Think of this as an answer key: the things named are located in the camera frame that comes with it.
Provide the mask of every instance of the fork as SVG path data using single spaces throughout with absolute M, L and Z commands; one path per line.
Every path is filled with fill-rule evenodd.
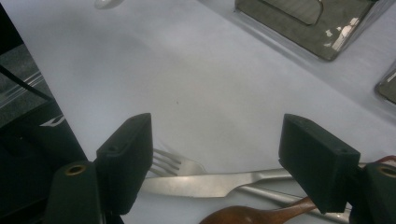
M 152 173 L 158 176 L 184 176 L 184 175 L 207 175 L 208 172 L 205 170 L 204 166 L 196 161 L 192 161 L 185 157 L 171 154 L 169 152 L 161 151 L 154 148 L 153 162 L 149 169 Z M 301 197 L 281 193 L 269 189 L 261 189 L 252 186 L 241 186 L 240 189 L 244 192 L 252 193 L 255 195 L 262 196 L 269 199 L 275 203 L 280 203 L 282 205 L 290 204 L 301 200 Z M 318 209 L 312 210 L 310 214 L 326 218 L 331 221 L 338 223 L 349 223 L 350 210 L 346 209 L 345 213 L 328 213 L 322 215 Z

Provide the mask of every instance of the butter knife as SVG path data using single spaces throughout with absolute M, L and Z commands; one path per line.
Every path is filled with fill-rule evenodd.
M 260 180 L 291 179 L 285 169 L 273 169 L 224 175 L 188 175 L 146 178 L 142 190 L 173 196 L 193 198 L 225 197 L 233 189 Z

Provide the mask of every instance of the white table surface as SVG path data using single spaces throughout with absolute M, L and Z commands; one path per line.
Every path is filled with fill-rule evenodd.
M 361 153 L 395 154 L 396 110 L 374 85 L 396 59 L 396 5 L 331 63 L 293 53 L 233 0 L 1 0 L 90 160 L 129 117 L 150 112 L 154 146 L 208 172 L 280 167 L 285 113 Z M 296 184 L 269 183 L 304 196 Z M 198 223 L 222 207 L 276 205 L 232 192 L 188 199 L 140 192 L 126 223 Z M 327 223 L 300 216 L 290 223 Z

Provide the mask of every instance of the fork tines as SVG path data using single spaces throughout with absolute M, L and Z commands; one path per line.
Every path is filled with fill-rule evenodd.
M 177 175 L 178 166 L 181 164 L 181 161 L 178 161 L 168 152 L 156 148 L 154 148 L 153 151 L 152 166 L 149 170 L 159 176 Z

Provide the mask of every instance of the wooden spoon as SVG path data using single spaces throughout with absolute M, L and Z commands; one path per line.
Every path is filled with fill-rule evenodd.
M 281 224 L 315 208 L 317 207 L 308 197 L 276 210 L 258 210 L 246 206 L 231 206 L 212 213 L 202 220 L 200 224 Z

